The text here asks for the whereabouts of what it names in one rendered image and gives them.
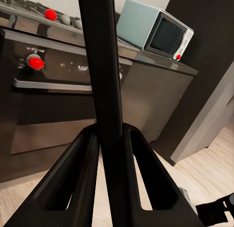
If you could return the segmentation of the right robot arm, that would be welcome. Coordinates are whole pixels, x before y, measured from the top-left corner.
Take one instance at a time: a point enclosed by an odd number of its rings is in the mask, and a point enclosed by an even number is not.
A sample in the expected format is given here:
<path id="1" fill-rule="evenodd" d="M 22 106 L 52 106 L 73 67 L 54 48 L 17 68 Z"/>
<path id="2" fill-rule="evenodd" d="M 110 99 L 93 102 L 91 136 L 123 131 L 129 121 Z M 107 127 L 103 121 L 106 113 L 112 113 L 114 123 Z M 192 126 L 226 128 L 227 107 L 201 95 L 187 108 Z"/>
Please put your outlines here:
<path id="1" fill-rule="evenodd" d="M 178 188 L 205 227 L 227 223 L 228 219 L 225 215 L 225 211 L 229 211 L 234 217 L 234 193 L 217 199 L 215 202 L 194 206 L 191 203 L 188 191 L 180 186 Z"/>

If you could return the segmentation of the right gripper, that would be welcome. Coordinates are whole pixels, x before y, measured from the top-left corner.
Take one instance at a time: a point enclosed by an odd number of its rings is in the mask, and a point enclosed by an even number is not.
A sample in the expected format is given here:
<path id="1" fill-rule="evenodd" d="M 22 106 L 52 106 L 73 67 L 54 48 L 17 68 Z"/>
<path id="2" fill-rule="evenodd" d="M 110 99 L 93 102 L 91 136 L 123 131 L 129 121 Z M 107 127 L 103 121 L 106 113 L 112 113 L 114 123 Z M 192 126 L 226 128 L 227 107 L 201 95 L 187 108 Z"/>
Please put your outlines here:
<path id="1" fill-rule="evenodd" d="M 210 212 L 208 210 L 207 204 L 201 204 L 201 205 L 197 205 L 195 207 L 197 209 L 198 217 L 205 227 L 215 225 L 215 223 L 212 220 L 212 217 L 210 215 Z"/>

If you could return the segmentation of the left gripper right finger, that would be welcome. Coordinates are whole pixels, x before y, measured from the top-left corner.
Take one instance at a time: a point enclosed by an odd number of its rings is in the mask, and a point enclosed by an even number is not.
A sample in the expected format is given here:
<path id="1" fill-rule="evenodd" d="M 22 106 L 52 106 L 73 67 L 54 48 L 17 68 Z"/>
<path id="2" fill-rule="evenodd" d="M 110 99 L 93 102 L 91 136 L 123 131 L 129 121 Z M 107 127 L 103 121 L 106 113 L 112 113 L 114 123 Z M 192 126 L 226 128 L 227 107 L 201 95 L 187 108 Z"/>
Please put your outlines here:
<path id="1" fill-rule="evenodd" d="M 126 227 L 205 227 L 141 131 L 122 124 Z M 141 207 L 135 161 L 152 210 Z"/>

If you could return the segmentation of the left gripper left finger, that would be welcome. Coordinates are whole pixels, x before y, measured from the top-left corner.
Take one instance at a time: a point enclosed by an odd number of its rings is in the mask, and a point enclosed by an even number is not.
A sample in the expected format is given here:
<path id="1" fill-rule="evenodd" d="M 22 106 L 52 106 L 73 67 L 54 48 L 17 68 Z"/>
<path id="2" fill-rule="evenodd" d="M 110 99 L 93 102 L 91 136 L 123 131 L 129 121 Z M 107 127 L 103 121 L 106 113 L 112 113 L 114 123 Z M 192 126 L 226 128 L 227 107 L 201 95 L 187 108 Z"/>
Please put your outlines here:
<path id="1" fill-rule="evenodd" d="M 98 124 L 86 126 L 4 227 L 92 227 L 99 149 Z"/>

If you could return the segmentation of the poster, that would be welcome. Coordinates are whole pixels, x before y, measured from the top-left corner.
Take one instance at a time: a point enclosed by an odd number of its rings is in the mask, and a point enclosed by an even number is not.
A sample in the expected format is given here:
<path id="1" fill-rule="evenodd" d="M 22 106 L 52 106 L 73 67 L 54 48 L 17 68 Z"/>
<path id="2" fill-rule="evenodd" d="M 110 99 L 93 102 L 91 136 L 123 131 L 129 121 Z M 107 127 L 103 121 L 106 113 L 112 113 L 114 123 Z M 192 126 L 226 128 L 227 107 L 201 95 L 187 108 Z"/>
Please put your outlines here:
<path id="1" fill-rule="evenodd" d="M 113 227 L 126 227 L 115 0 L 78 0 Z"/>

